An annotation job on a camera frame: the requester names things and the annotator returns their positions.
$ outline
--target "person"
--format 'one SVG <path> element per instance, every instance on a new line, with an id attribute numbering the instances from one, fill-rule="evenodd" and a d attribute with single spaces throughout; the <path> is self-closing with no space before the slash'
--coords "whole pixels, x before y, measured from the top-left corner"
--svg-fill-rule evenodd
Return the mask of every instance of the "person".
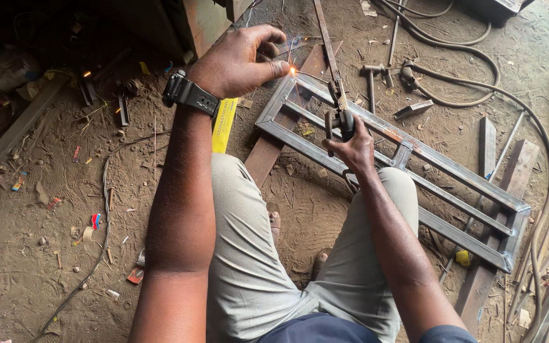
<path id="1" fill-rule="evenodd" d="M 229 31 L 187 79 L 219 99 L 242 96 L 289 73 L 288 63 L 267 58 L 284 42 L 267 25 Z M 247 169 L 212 154 L 209 115 L 177 105 L 129 341 L 393 343 L 403 322 L 413 343 L 476 342 L 418 242 L 413 182 L 394 168 L 376 171 L 373 139 L 355 123 L 351 140 L 323 145 L 361 190 L 323 269 L 300 291 Z"/>

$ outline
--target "metal frame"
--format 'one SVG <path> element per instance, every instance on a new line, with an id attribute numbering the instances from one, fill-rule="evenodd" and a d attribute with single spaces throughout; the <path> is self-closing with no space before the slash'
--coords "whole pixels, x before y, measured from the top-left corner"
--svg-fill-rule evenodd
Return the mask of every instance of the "metal frame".
<path id="1" fill-rule="evenodd" d="M 327 87 L 320 83 L 320 81 L 304 74 L 289 75 L 283 79 L 279 88 L 275 91 L 273 97 L 258 117 L 255 125 L 273 137 L 281 140 L 297 152 L 300 152 L 324 168 L 327 168 L 332 173 L 342 177 L 342 172 L 347 169 L 347 166 L 341 160 L 329 158 L 326 151 L 278 124 L 278 113 L 284 111 L 285 113 L 298 115 L 320 129 L 325 129 L 323 119 L 288 100 L 292 91 L 308 91 L 313 97 L 323 101 L 324 104 L 334 107 L 332 97 L 330 96 Z M 458 246 L 465 248 L 468 252 L 482 258 L 484 261 L 487 261 L 503 272 L 511 273 L 514 269 L 514 256 L 520 248 L 522 240 L 520 238 L 522 237 L 526 222 L 531 213 L 531 207 L 522 200 L 516 199 L 506 191 L 489 183 L 486 179 L 472 173 L 455 161 L 440 154 L 426 144 L 423 144 L 421 141 L 395 128 L 385 120 L 377 118 L 368 110 L 365 110 L 352 102 L 349 102 L 348 104 L 350 111 L 354 115 L 360 117 L 369 129 L 376 131 L 378 134 L 398 145 L 392 158 L 388 158 L 375 150 L 375 163 L 380 166 L 394 167 L 403 170 L 425 191 L 432 193 L 439 199 L 458 208 L 462 212 L 475 218 L 478 222 L 495 229 L 497 233 L 501 235 L 501 244 L 497 250 L 494 250 L 481 243 L 478 239 L 471 237 L 462 230 L 457 229 L 453 225 L 440 219 L 438 216 L 423 209 L 423 207 L 418 208 L 418 221 L 424 226 L 427 226 L 430 230 L 436 231 L 438 234 Z M 340 139 L 340 130 L 334 129 L 333 135 Z M 474 207 L 464 203 L 461 199 L 456 198 L 435 184 L 425 180 L 423 177 L 407 170 L 406 163 L 411 154 L 427 161 L 435 168 L 442 170 L 444 173 L 465 184 L 470 189 L 498 204 L 503 211 L 509 213 L 507 225 L 502 225 L 488 215 L 483 214 Z M 355 176 L 351 175 L 350 180 L 352 183 L 357 184 Z"/>

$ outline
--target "black wristwatch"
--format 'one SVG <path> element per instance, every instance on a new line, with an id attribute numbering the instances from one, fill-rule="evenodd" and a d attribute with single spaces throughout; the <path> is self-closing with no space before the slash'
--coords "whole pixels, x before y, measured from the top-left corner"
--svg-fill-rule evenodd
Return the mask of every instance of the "black wristwatch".
<path id="1" fill-rule="evenodd" d="M 213 118 L 217 114 L 220 100 L 186 79 L 186 73 L 179 70 L 166 83 L 162 103 L 167 107 L 172 107 L 174 103 L 194 106 Z"/>

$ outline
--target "foot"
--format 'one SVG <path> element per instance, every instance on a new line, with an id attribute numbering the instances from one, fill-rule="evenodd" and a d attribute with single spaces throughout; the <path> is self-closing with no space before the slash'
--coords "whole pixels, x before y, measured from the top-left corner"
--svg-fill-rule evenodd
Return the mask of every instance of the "foot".
<path id="1" fill-rule="evenodd" d="M 281 233 L 281 215 L 279 214 L 279 205 L 277 203 L 267 203 L 266 210 L 270 220 L 270 232 L 273 235 L 274 248 L 279 250 L 279 235 Z"/>
<path id="2" fill-rule="evenodd" d="M 332 248 L 323 248 L 317 254 L 315 259 L 315 264 L 313 264 L 313 272 L 312 276 L 310 278 L 311 281 L 315 281 L 317 275 L 319 275 L 319 272 L 323 269 L 323 266 L 325 264 L 325 261 L 328 259 L 328 255 L 332 252 Z"/>

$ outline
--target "leg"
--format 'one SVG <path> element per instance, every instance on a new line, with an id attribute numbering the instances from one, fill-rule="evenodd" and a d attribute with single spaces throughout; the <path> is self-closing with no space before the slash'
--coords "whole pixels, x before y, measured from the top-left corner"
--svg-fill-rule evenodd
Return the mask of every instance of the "leg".
<path id="1" fill-rule="evenodd" d="M 287 276 L 273 245 L 266 203 L 245 166 L 212 155 L 217 237 L 209 268 L 207 331 L 215 341 L 253 340 L 313 311 Z"/>
<path id="2" fill-rule="evenodd" d="M 378 175 L 395 206 L 418 236 L 414 182 L 395 168 L 380 169 Z M 321 311 L 362 324 L 383 341 L 395 341 L 401 319 L 374 252 L 361 192 L 351 202 L 347 219 L 323 270 L 316 281 L 309 283 L 306 292 L 319 300 Z"/>

